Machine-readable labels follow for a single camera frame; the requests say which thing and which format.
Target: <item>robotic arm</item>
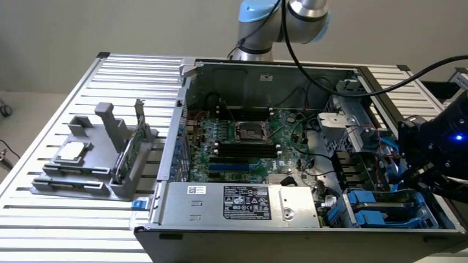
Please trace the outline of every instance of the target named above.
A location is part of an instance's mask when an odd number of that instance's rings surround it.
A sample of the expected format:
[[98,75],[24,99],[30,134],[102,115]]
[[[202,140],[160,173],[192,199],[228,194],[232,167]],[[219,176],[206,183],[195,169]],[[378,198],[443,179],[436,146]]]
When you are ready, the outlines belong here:
[[[239,12],[239,41],[232,60],[272,61],[274,42],[283,42],[282,0],[244,0]],[[290,0],[288,35],[294,43],[318,41],[330,23],[327,0]]]
[[[244,0],[239,41],[230,59],[274,60],[274,42],[284,42],[282,1],[287,1],[290,42],[320,40],[331,18],[327,0]],[[468,180],[468,92],[434,120],[411,116],[399,123],[399,148],[407,170],[390,178],[390,183],[468,203],[468,184],[463,182]]]
[[399,123],[399,147],[408,169],[395,182],[468,203],[467,91],[431,121],[411,116]]

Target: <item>power supply label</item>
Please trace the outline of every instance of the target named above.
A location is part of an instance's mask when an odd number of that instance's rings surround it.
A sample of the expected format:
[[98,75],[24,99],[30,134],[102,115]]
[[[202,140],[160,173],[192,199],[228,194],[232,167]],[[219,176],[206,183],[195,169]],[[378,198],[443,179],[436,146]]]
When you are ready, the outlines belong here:
[[226,186],[223,216],[234,220],[271,220],[267,186]]

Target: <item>white wall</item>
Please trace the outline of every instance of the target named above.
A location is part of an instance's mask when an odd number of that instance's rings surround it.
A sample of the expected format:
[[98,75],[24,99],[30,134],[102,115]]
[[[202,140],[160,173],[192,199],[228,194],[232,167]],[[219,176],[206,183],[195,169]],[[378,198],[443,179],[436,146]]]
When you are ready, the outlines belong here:
[[[99,51],[223,57],[236,42],[239,3],[0,0],[0,90],[70,92]],[[467,53],[467,0],[331,0],[330,5],[326,38],[295,46],[303,60],[408,64],[416,71]],[[284,44],[274,54],[290,59]],[[430,78],[443,80],[451,72],[448,66]]]

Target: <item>green circuit board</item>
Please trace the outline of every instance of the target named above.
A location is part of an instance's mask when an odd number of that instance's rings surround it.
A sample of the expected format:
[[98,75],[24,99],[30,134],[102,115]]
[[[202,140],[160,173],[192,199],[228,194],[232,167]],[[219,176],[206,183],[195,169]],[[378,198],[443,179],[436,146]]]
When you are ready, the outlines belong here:
[[[236,122],[219,120],[210,113],[198,120],[198,127],[194,126],[191,141],[191,174],[190,181],[194,182],[243,182],[263,183],[271,174],[300,174],[302,168],[298,165],[306,165],[311,159],[299,153],[291,140],[292,130],[298,123],[290,123],[286,119],[291,115],[290,111],[280,110],[264,122]],[[266,132],[262,137],[258,135],[239,133],[239,126],[250,125],[262,127]],[[294,131],[295,135],[302,138],[303,126],[299,125]],[[278,158],[250,158],[248,171],[216,171],[218,177],[210,176],[214,171],[210,170],[210,158],[216,157],[216,142],[224,144],[271,144],[280,145],[279,150],[283,152]],[[302,139],[296,141],[296,147],[308,152],[307,144]]]
[[132,171],[135,160],[138,159],[138,155],[140,152],[142,143],[146,140],[146,118],[144,116],[139,119],[139,124],[132,133],[130,142],[127,144],[126,151],[120,156],[120,160],[116,165],[116,174],[120,178],[127,178],[130,172]]

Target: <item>cpu socket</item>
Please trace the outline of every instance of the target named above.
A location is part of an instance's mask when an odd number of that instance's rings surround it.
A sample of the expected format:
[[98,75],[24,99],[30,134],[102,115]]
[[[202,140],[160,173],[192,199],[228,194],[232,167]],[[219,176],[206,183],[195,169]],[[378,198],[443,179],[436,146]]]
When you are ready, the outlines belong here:
[[264,141],[267,137],[264,122],[236,122],[238,141]]

